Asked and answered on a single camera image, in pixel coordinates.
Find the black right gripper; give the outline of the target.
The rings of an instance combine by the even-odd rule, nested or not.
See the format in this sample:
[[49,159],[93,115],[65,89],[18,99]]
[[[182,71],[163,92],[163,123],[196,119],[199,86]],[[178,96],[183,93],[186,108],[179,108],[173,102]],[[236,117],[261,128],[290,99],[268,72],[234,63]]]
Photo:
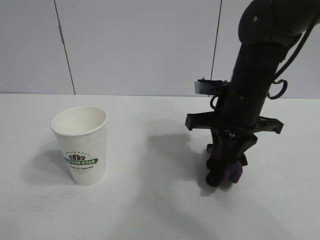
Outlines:
[[[194,88],[196,94],[212,96],[211,104],[214,99],[217,103],[213,111],[188,113],[185,126],[190,131],[211,129],[209,163],[219,163],[221,173],[240,173],[248,165],[245,152],[258,141],[254,133],[280,134],[283,129],[284,124],[278,119],[260,116],[265,103],[263,97],[244,97],[229,91],[228,83],[195,83]],[[220,136],[217,130],[236,136]]]

